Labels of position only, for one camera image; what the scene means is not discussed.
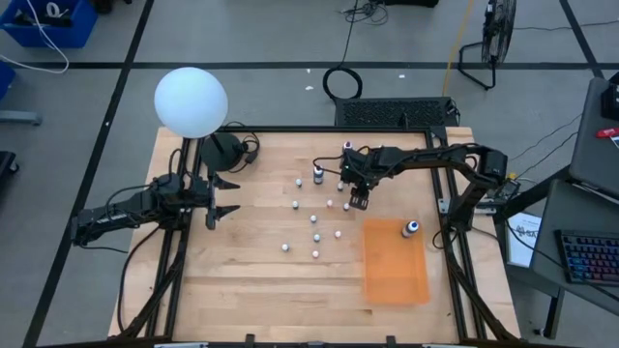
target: light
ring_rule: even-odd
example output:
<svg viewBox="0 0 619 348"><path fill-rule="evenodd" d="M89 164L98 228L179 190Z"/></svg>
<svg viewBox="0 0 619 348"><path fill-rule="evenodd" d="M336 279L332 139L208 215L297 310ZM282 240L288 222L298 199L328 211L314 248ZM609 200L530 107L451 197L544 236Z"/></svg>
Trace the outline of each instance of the light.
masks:
<svg viewBox="0 0 619 348"><path fill-rule="evenodd" d="M228 112L228 97L210 73L181 68L169 72L157 85L155 110L171 131L200 138L221 126Z"/></svg>

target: fan stand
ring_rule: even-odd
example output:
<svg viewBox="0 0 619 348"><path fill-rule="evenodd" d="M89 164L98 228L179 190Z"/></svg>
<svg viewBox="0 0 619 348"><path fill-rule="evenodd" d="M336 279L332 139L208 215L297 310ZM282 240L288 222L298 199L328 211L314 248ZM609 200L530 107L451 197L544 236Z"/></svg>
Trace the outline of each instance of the fan stand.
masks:
<svg viewBox="0 0 619 348"><path fill-rule="evenodd" d="M464 50L466 50L468 48L471 48L471 47L478 46L480 44L483 44L483 42L466 44L466 45L464 45L463 47L460 48L460 59L459 59L459 64L457 65L457 70L459 72L461 72L464 76L466 76L466 77L470 78L471 80L473 80L473 82L475 82L478 85L484 87L485 90L490 90L490 89L494 88L494 86L496 86L496 59L494 57L492 57L492 59L490 60L490 68L492 69L492 85L491 86L486 85L485 83L483 83L482 81L477 79L477 77L471 75L468 72L465 72L462 69L462 58L463 58Z"/></svg>

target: wooden tabletop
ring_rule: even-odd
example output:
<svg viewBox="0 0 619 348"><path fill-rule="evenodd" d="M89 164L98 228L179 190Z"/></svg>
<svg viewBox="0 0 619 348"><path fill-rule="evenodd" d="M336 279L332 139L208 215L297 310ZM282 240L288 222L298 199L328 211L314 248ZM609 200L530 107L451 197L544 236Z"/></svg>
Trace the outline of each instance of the wooden tabletop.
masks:
<svg viewBox="0 0 619 348"><path fill-rule="evenodd" d="M470 129L448 129L450 143L473 140ZM237 174L221 176L240 189L217 191L218 205L241 209L209 231L205 211L193 213L174 339L179 341L243 341L255 334L262 342L457 342L447 268L442 250L431 244L439 222L429 170L410 170L385 179L369 197L366 211L341 207L349 192L337 192L339 178L325 173L324 184L312 182L311 160L336 157L344 141L355 147L381 144L402 149L426 148L414 133L259 133L260 154ZM147 178L167 171L169 155L182 139L160 129ZM325 161L338 169L338 162ZM202 168L206 177L206 168ZM443 191L448 194L444 171ZM298 189L295 179L301 178ZM457 185L467 185L457 173ZM326 207L328 199L334 207ZM291 208L292 201L299 210ZM310 216L318 222L312 224ZM366 218L409 218L424 227L430 301L424 305L368 304L363 294L362 225ZM494 233L491 217L475 216L474 226ZM135 230L132 246L153 225ZM340 239L333 234L340 230ZM315 243L312 236L322 240ZM159 261L163 232L133 257L127 272L123 316L129 323L150 294ZM288 243L289 252L281 245ZM495 316L519 336L516 315L501 253L496 241L469 232L468 243L479 293ZM314 250L320 252L312 258ZM461 292L469 336L475 335L470 305ZM162 313L167 299L162 301ZM158 333L162 333L163 314ZM118 329L112 320L110 334Z"/></svg>

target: white lamp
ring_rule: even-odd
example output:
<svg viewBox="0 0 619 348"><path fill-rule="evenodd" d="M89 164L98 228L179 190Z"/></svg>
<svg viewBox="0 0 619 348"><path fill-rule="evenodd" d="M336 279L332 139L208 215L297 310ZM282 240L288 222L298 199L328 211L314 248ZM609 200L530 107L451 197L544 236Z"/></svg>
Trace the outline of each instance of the white lamp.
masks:
<svg viewBox="0 0 619 348"><path fill-rule="evenodd" d="M215 136L228 112L228 97L208 72L197 68L169 72L155 90L155 110L166 127L183 137L210 135L200 149L209 169L229 170L241 160L243 148L236 136Z"/></svg>

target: orange tray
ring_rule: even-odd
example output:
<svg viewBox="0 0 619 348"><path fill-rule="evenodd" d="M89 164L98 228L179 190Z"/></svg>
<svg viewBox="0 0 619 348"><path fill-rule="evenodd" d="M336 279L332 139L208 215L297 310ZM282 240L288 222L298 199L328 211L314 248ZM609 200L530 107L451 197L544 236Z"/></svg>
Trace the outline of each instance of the orange tray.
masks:
<svg viewBox="0 0 619 348"><path fill-rule="evenodd" d="M401 235L410 220L364 221L365 292L368 302L422 305L429 302L424 226L409 238Z"/></svg>

